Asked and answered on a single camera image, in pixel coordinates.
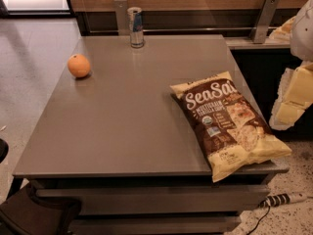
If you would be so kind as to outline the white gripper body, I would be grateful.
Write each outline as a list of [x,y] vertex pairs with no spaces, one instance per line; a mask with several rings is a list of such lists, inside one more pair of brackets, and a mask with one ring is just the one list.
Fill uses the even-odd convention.
[[288,125],[288,124],[281,124],[279,122],[276,121],[276,117],[275,114],[277,112],[277,104],[279,102],[284,102],[284,95],[287,92],[288,86],[290,85],[291,82],[291,77],[293,74],[293,70],[286,68],[285,72],[283,73],[280,83],[279,83],[279,87],[278,87],[278,98],[275,100],[273,108],[272,108],[272,112],[271,112],[271,117],[269,120],[269,124],[271,126],[272,129],[275,130],[287,130],[288,128],[292,127],[292,125]]

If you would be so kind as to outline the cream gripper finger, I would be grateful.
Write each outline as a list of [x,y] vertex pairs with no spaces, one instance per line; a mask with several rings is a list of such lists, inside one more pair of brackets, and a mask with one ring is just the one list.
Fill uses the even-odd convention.
[[300,66],[294,70],[284,100],[302,109],[313,103],[313,64]]
[[304,110],[299,106],[279,102],[275,114],[276,121],[281,124],[294,125],[304,114]]

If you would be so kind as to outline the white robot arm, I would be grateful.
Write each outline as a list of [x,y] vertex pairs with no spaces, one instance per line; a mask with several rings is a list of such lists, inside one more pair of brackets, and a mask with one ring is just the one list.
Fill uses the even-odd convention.
[[271,38],[287,37],[291,54],[302,63],[295,70],[286,68],[281,77],[269,120],[275,130],[294,126],[313,104],[313,0],[308,0],[295,17],[271,34]]

